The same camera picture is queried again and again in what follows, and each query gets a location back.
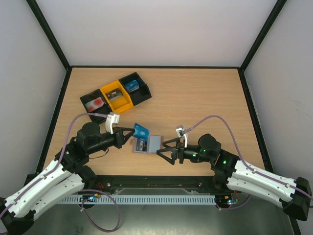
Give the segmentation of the blue credit card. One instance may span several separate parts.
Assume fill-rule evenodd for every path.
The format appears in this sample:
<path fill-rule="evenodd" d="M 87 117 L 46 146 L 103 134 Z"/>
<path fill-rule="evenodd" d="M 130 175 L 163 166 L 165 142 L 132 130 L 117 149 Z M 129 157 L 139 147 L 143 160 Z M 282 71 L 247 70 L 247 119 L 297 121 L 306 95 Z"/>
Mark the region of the blue credit card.
<path fill-rule="evenodd" d="M 142 141 L 148 141 L 148 137 L 150 135 L 150 130 L 139 125 L 138 123 L 134 124 L 134 134 L 133 136 Z"/>

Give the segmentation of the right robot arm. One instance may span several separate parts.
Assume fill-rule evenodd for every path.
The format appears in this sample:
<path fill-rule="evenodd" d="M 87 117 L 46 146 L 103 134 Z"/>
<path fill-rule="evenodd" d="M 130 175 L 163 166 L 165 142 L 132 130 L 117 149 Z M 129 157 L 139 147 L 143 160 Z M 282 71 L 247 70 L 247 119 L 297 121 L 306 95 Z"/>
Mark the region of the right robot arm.
<path fill-rule="evenodd" d="M 186 144 L 180 138 L 165 141 L 157 155 L 174 165 L 184 160 L 192 163 L 210 163 L 213 186 L 217 191 L 241 191 L 262 198 L 282 208 L 288 216 L 306 221 L 310 210 L 312 191 L 308 180 L 292 179 L 258 168 L 222 149 L 210 134 L 202 135 L 196 145 Z"/>

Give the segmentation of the black VIP credit card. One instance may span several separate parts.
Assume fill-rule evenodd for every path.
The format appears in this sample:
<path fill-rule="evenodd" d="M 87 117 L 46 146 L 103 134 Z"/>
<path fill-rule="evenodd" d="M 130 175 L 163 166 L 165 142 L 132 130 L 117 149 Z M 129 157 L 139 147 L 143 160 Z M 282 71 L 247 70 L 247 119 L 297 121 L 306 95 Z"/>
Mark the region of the black VIP credit card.
<path fill-rule="evenodd" d="M 147 141 L 136 139 L 136 142 L 134 145 L 134 151 L 135 152 L 147 152 Z"/>

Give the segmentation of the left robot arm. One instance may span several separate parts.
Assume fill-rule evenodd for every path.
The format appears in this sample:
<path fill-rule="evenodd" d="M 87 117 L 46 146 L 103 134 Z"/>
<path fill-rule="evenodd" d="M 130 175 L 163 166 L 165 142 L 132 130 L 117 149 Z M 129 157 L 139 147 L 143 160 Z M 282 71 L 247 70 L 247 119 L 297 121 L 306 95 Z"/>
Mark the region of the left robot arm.
<path fill-rule="evenodd" d="M 64 197 L 91 190 L 96 174 L 87 166 L 89 156 L 112 146 L 120 149 L 133 133 L 133 128 L 124 127 L 101 133 L 97 123 L 84 124 L 40 174 L 15 194 L 0 200 L 4 234 L 22 235 Z"/>

